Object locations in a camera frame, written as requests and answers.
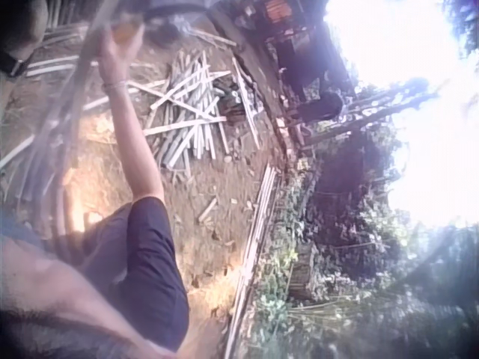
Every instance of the bracelet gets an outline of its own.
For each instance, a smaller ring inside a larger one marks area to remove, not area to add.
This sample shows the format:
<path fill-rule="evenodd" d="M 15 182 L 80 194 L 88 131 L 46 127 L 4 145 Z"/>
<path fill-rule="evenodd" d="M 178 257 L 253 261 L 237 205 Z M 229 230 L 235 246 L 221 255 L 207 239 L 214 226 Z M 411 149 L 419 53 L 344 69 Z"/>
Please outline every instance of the bracelet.
<path fill-rule="evenodd" d="M 126 88 L 126 84 L 128 83 L 127 80 L 122 80 L 119 82 L 115 82 L 114 84 L 103 84 L 102 85 L 102 90 L 104 93 L 108 94 L 111 90 L 114 90 L 116 88 Z"/>

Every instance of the wooden structure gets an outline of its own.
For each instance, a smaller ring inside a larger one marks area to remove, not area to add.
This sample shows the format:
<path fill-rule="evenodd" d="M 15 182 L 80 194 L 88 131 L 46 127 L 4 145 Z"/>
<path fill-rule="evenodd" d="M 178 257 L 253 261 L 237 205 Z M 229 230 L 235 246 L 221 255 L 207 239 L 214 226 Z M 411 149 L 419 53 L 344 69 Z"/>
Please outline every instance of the wooden structure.
<path fill-rule="evenodd" d="M 301 102 L 304 87 L 320 79 L 323 92 L 329 86 L 353 92 L 343 60 L 324 23 L 326 0 L 241 1 L 263 41 L 273 44 L 283 80 Z"/>
<path fill-rule="evenodd" d="M 289 295 L 300 301 L 314 300 L 314 258 L 319 251 L 313 242 L 299 243 L 298 260 L 291 273 Z"/>

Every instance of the person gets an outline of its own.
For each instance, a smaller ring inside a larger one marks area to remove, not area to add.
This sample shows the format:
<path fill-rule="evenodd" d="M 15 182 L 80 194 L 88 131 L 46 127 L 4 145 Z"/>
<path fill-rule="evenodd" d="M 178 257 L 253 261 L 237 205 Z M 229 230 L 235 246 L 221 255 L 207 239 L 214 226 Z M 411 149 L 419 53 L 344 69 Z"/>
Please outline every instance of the person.
<path fill-rule="evenodd" d="M 172 358 L 188 329 L 162 180 L 126 88 L 144 26 L 121 44 L 104 32 L 99 70 L 132 202 L 85 233 L 94 250 L 78 270 L 0 216 L 3 358 Z"/>

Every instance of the hand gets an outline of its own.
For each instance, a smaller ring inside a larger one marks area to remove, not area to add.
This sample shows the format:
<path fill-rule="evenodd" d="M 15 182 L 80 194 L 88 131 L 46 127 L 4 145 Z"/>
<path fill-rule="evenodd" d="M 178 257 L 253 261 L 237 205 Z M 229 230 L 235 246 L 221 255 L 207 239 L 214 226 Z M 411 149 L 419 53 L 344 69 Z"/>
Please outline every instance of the hand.
<path fill-rule="evenodd" d="M 100 38 L 98 69 L 103 82 L 107 85 L 128 79 L 129 66 L 136 58 L 143 42 L 143 23 L 119 26 L 120 28 L 114 30 L 107 26 Z"/>

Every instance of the pile of bamboo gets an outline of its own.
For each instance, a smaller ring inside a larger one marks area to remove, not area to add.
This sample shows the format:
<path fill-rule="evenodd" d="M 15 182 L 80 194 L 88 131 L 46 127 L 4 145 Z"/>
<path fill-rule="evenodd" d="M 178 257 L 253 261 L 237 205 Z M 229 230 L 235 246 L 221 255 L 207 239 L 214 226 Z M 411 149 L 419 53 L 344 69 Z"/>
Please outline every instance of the pile of bamboo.
<path fill-rule="evenodd" d="M 254 123 L 254 106 L 251 91 L 248 92 L 240 69 L 233 59 L 244 113 L 254 142 L 259 148 L 258 133 Z M 150 105 L 150 113 L 144 122 L 144 134 L 149 138 L 150 148 L 159 168 L 184 171 L 191 177 L 190 157 L 202 159 L 209 155 L 216 159 L 214 134 L 218 133 L 225 154 L 230 153 L 225 134 L 226 117 L 220 116 L 218 103 L 225 92 L 216 88 L 214 81 L 229 76 L 230 71 L 210 72 L 205 52 L 184 55 L 180 52 L 174 61 L 170 76 L 161 90 L 151 86 L 129 82 L 133 88 L 153 94 L 159 99 Z"/>
<path fill-rule="evenodd" d="M 261 183 L 260 191 L 257 197 L 257 205 L 254 211 L 253 224 L 251 226 L 248 241 L 246 243 L 246 250 L 243 257 L 241 276 L 237 285 L 237 293 L 234 299 L 234 314 L 231 319 L 230 328 L 228 332 L 228 341 L 225 349 L 225 359 L 231 358 L 234 350 L 234 342 L 241 326 L 242 317 L 247 304 L 248 288 L 252 285 L 254 266 L 257 263 L 258 249 L 261 249 L 261 244 L 264 238 L 266 229 L 265 223 L 267 218 L 271 215 L 273 208 L 268 211 L 269 203 L 272 199 L 272 190 L 275 187 L 275 179 L 278 170 L 269 165 L 266 166 L 263 181 Z"/>

